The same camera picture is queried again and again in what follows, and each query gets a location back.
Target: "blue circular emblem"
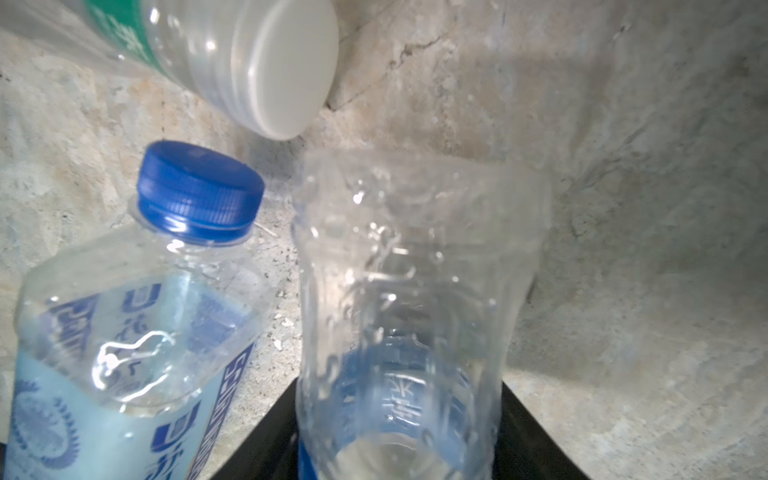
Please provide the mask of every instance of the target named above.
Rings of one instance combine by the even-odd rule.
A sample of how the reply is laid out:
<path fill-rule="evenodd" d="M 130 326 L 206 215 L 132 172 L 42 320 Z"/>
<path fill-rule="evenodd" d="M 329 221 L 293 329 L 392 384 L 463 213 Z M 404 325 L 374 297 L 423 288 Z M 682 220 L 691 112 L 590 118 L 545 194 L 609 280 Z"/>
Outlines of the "blue circular emblem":
<path fill-rule="evenodd" d="M 61 470 L 78 458 L 78 430 L 64 400 L 43 398 L 39 391 L 36 382 L 16 382 L 11 432 L 22 450 L 44 466 Z"/>

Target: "water bottle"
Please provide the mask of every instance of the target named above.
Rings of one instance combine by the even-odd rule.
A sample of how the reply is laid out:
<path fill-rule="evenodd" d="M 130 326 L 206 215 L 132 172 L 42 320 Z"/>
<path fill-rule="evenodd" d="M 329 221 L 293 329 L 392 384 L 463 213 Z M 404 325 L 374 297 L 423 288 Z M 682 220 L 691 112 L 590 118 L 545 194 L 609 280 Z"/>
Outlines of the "water bottle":
<path fill-rule="evenodd" d="M 138 60 L 274 140 L 317 115 L 339 48 L 330 0 L 0 0 L 0 25 L 115 73 Z"/>
<path fill-rule="evenodd" d="M 293 222 L 304 480 L 491 478 L 546 186 L 521 166 L 455 157 L 306 158 Z"/>
<path fill-rule="evenodd" d="M 135 222 L 31 271 L 4 480 L 194 480 L 273 301 L 248 238 L 259 175 L 147 149 Z"/>

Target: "black object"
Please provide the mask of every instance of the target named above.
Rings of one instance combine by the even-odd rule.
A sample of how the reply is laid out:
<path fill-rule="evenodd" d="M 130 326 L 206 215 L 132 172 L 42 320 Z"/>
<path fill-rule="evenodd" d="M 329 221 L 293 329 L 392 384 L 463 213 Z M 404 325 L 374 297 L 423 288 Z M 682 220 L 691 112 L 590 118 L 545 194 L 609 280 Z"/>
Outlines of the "black object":
<path fill-rule="evenodd" d="M 296 480 L 298 445 L 293 380 L 212 480 Z M 495 480 L 589 480 L 506 385 L 495 455 Z"/>

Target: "concrete floor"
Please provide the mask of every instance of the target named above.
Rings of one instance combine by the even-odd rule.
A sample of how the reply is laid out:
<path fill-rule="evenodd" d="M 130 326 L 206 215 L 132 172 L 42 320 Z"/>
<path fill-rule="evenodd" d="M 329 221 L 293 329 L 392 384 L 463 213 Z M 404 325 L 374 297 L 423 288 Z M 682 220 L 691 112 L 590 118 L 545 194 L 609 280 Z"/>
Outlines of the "concrete floor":
<path fill-rule="evenodd" d="M 276 236 L 250 246 L 286 292 L 212 472 L 298 368 L 296 158 L 386 147 L 550 170 L 555 222 L 505 380 L 586 473 L 768 478 L 768 3 L 336 4 L 336 85 L 283 144 L 162 78 L 98 74 L 0 32 L 0 422 L 23 274 L 128 221 L 146 144 L 194 141 L 267 179 L 259 222 Z"/>

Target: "blue label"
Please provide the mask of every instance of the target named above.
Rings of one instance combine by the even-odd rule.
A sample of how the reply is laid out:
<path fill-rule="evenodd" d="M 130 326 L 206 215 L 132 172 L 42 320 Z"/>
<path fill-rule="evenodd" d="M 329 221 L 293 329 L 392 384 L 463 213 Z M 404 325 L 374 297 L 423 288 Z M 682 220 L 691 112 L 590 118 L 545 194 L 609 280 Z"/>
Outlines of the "blue label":
<path fill-rule="evenodd" d="M 184 311 L 179 299 L 189 305 L 187 315 L 177 314 Z M 35 352 L 19 349 L 3 479 L 195 480 L 214 447 L 253 344 L 199 395 L 173 412 L 155 416 L 129 415 L 121 412 L 120 402 L 99 402 L 70 381 L 69 372 L 86 372 L 95 382 L 103 379 L 104 390 L 126 402 L 126 396 L 138 397 L 157 376 L 154 358 L 132 360 L 129 347 L 158 326 L 169 331 L 173 325 L 187 326 L 182 335 L 187 344 L 177 347 L 203 355 L 229 339 L 247 318 L 216 293 L 169 279 L 51 308 L 41 318 L 41 333 L 63 354 L 42 362 Z M 127 360 L 102 375 L 93 361 L 97 351 Z"/>

